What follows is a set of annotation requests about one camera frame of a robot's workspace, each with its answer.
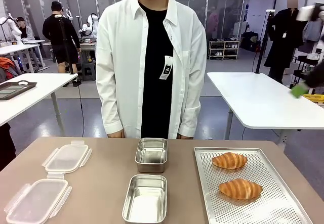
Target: metal tray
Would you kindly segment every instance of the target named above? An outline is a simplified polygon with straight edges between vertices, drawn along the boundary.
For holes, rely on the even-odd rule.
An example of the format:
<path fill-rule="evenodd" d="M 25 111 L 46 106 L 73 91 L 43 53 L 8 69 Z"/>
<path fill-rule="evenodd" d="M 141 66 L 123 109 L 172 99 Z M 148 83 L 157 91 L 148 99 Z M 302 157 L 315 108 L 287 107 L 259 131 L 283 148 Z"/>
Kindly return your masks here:
<path fill-rule="evenodd" d="M 139 172 L 162 173 L 168 159 L 168 142 L 162 138 L 143 138 L 138 143 L 135 162 Z"/>
<path fill-rule="evenodd" d="M 222 169 L 212 158 L 233 152 L 248 158 L 241 169 Z M 207 216 L 210 224 L 311 224 L 304 208 L 270 161 L 255 148 L 194 148 Z M 253 200 L 233 200 L 218 191 L 221 183 L 244 178 L 263 187 Z"/>
<path fill-rule="evenodd" d="M 13 97 L 33 88 L 36 82 L 18 81 L 18 82 L 5 82 L 0 85 L 0 100 L 9 100 Z"/>
<path fill-rule="evenodd" d="M 167 180 L 135 175 L 128 186 L 122 216 L 126 223 L 162 223 L 167 215 Z"/>

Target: stainless steel container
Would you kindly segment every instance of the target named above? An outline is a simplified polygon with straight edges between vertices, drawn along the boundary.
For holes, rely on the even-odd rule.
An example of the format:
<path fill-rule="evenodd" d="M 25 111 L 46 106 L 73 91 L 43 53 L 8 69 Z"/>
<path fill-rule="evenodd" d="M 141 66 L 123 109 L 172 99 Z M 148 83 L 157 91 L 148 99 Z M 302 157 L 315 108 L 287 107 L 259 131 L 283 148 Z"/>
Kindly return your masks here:
<path fill-rule="evenodd" d="M 122 216 L 126 223 L 162 223 L 167 215 L 167 180 L 135 175 L 128 186 Z"/>
<path fill-rule="evenodd" d="M 140 140 L 135 161 L 139 172 L 162 173 L 168 159 L 168 142 L 162 138 Z"/>

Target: black shorts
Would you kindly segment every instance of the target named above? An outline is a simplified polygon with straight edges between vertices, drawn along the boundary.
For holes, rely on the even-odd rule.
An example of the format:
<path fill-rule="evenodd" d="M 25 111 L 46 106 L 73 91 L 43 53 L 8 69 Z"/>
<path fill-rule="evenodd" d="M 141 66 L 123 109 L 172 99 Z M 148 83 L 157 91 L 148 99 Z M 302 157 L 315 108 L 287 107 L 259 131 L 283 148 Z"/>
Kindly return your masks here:
<path fill-rule="evenodd" d="M 52 49 L 58 64 L 67 62 L 66 51 L 64 45 L 52 45 Z M 77 64 L 78 54 L 74 45 L 68 45 L 69 59 L 72 64 Z"/>

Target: black tray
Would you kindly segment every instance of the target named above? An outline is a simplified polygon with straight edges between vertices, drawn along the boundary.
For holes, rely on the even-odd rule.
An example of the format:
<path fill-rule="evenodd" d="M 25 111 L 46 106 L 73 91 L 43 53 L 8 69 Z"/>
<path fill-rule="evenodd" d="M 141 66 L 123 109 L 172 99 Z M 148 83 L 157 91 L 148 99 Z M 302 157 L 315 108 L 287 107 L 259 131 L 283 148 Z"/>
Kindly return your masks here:
<path fill-rule="evenodd" d="M 0 84 L 0 100 L 8 100 L 35 87 L 37 82 L 18 81 Z"/>

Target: yellow object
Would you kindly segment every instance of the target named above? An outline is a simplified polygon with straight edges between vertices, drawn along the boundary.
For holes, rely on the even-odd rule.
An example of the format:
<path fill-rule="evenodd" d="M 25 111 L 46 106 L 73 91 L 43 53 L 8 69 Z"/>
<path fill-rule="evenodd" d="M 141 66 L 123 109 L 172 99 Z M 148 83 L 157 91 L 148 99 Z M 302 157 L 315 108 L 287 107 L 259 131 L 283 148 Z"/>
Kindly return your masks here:
<path fill-rule="evenodd" d="M 303 96 L 312 102 L 324 103 L 324 95 L 322 94 L 303 94 Z"/>

